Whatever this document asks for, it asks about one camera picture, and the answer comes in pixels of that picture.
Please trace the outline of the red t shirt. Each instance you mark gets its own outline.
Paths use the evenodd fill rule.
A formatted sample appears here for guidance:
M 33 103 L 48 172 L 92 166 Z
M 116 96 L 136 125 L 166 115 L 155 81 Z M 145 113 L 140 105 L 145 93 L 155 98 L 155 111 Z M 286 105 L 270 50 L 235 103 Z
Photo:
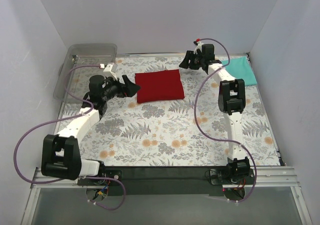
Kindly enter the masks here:
M 135 83 L 140 86 L 137 92 L 138 104 L 185 98 L 178 69 L 136 73 Z

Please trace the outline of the clear plastic bin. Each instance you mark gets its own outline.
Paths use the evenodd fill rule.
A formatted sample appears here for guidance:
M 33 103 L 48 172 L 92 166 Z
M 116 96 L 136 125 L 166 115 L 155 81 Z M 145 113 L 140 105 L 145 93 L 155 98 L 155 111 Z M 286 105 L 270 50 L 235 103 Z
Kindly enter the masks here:
M 102 75 L 100 64 L 116 60 L 117 46 L 113 43 L 82 43 L 69 47 L 58 72 L 53 98 L 68 104 L 79 104 L 75 97 L 83 98 L 89 91 L 89 79 Z

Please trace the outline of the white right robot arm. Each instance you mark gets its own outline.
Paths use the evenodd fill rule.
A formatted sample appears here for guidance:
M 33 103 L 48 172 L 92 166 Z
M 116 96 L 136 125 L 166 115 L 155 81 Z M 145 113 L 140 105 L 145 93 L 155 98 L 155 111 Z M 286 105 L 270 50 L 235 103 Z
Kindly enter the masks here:
M 179 67 L 183 69 L 202 69 L 219 85 L 218 108 L 223 113 L 227 139 L 211 138 L 217 142 L 228 143 L 227 164 L 209 171 L 207 179 L 213 185 L 230 182 L 245 182 L 250 176 L 251 154 L 243 144 L 243 112 L 246 107 L 245 81 L 235 78 L 222 62 L 216 59 L 215 46 L 197 39 L 194 50 L 188 50 Z

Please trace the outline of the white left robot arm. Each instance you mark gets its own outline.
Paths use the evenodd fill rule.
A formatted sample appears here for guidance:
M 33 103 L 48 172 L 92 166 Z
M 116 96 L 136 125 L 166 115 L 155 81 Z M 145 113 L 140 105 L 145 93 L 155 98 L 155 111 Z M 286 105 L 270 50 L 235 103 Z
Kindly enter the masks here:
M 82 159 L 79 145 L 91 128 L 107 111 L 107 102 L 115 97 L 133 97 L 140 86 L 131 82 L 126 75 L 119 79 L 94 75 L 89 79 L 89 91 L 84 95 L 79 116 L 74 118 L 57 134 L 49 134 L 43 140 L 41 173 L 44 176 L 75 180 L 87 177 L 95 184 L 106 181 L 103 163 L 98 160 Z

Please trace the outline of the folded teal t shirt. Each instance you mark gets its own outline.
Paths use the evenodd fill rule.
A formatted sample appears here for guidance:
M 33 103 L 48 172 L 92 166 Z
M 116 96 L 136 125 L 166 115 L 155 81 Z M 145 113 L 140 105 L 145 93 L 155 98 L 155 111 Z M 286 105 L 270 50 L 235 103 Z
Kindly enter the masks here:
M 257 85 L 257 80 L 254 72 L 245 56 L 232 58 L 230 63 L 225 68 L 227 72 L 236 79 L 243 79 L 246 86 Z

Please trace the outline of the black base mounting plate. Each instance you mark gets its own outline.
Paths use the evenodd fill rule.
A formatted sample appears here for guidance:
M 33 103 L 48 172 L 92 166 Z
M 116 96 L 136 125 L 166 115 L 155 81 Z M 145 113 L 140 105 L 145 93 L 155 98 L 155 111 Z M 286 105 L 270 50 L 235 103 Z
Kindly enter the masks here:
M 246 178 L 228 174 L 225 166 L 106 166 L 102 176 L 118 176 L 127 195 L 209 195 L 221 197 L 223 186 L 234 186 L 245 181 L 254 184 L 251 169 Z

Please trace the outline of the aluminium frame rail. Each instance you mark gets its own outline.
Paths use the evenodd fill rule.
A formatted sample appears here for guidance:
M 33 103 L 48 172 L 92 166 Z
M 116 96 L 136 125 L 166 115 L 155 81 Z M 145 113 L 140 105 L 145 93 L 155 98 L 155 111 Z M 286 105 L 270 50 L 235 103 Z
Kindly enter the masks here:
M 72 188 L 78 185 L 78 180 L 64 179 L 46 184 L 32 184 L 38 188 Z M 291 166 L 259 166 L 255 187 L 300 187 L 295 169 Z

